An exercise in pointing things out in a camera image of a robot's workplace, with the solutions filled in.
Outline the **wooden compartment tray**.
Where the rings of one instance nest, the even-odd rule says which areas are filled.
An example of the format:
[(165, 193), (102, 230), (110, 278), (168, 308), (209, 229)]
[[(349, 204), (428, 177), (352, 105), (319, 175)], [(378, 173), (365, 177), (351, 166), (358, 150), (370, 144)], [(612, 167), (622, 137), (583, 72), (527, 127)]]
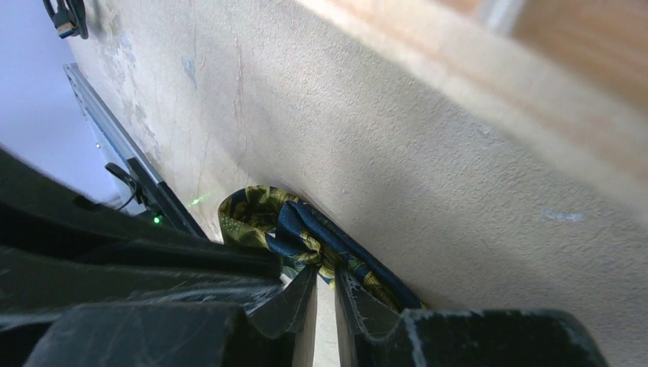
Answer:
[(306, 1), (647, 219), (645, 1)]

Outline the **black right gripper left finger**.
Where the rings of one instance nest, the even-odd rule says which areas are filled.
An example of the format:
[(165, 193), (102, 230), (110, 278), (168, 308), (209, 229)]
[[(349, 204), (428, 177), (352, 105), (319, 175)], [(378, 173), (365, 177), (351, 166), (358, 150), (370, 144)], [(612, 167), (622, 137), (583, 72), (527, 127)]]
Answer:
[(243, 304), (157, 301), (72, 308), (38, 340), (28, 366), (310, 366), (316, 273)]

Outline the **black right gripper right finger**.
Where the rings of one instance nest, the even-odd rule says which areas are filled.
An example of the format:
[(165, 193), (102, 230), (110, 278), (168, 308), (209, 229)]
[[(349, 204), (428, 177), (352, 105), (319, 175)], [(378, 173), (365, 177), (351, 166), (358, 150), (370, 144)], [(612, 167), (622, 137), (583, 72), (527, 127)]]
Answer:
[(395, 313), (347, 271), (335, 275), (343, 366), (606, 366), (585, 327), (557, 310)]

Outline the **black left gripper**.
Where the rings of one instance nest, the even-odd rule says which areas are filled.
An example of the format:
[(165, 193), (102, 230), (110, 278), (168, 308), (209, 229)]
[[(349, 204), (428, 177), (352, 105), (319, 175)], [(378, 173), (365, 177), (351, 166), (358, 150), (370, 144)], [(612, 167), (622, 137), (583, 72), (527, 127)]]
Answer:
[(281, 290), (262, 250), (227, 248), (94, 203), (1, 154), (1, 364), (26, 360), (47, 329), (86, 304), (218, 301)]

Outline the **blue floral tie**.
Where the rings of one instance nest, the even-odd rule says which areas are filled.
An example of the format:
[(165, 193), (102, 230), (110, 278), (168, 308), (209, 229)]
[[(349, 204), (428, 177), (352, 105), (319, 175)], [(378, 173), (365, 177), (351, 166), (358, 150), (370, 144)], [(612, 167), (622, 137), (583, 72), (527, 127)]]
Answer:
[(313, 266), (324, 282), (335, 287), (335, 273), (345, 270), (397, 313), (425, 308), (388, 267), (292, 193), (271, 186), (245, 187), (222, 201), (218, 219), (225, 245), (263, 248), (278, 255), (289, 278)]

